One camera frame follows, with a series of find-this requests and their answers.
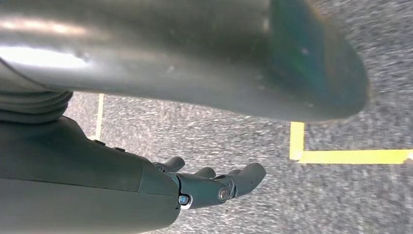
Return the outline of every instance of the screw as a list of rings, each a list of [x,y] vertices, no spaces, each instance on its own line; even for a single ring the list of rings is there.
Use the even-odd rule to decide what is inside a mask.
[[[224,202],[227,199],[228,189],[225,187],[221,188],[218,192],[218,199],[220,202]]]
[[[186,204],[189,203],[189,197],[181,195],[181,196],[179,196],[178,201],[179,201],[179,204],[186,205]]]

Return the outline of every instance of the gray carpet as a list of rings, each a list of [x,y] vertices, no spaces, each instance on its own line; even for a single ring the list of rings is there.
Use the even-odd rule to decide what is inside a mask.
[[[312,0],[367,63],[375,101],[357,117],[307,125],[309,150],[413,148],[412,0]],[[75,95],[68,115],[95,134],[98,95]],[[413,168],[298,165],[289,123],[173,102],[105,96],[102,141],[152,161],[181,156],[184,171],[224,173],[250,162],[268,175],[251,195],[182,211],[160,234],[411,234]]]

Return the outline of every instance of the yellow floor marking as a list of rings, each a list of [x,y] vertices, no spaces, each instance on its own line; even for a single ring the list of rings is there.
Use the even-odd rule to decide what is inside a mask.
[[[304,151],[298,163],[402,164],[412,150]]]
[[[402,164],[413,156],[413,150],[333,150],[305,151],[304,123],[292,122],[290,159],[315,164]]]
[[[102,119],[103,119],[103,102],[105,100],[104,94],[99,94],[99,104],[97,106],[97,120],[96,120],[96,140],[100,140],[100,132],[102,130]]]
[[[300,160],[304,151],[304,123],[292,122],[290,128],[290,159]]]

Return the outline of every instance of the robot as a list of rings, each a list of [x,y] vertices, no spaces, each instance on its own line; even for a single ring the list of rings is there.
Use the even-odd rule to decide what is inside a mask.
[[[89,140],[73,91],[157,98],[284,121],[357,114],[363,62],[304,0],[0,2],[0,232],[142,233],[254,190]]]

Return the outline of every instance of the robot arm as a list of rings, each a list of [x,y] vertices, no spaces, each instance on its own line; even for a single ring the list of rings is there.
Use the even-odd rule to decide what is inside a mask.
[[[172,224],[181,209],[250,193],[257,163],[227,175],[178,173],[185,162],[151,163],[86,138],[61,117],[44,124],[0,122],[1,233],[142,233]]]

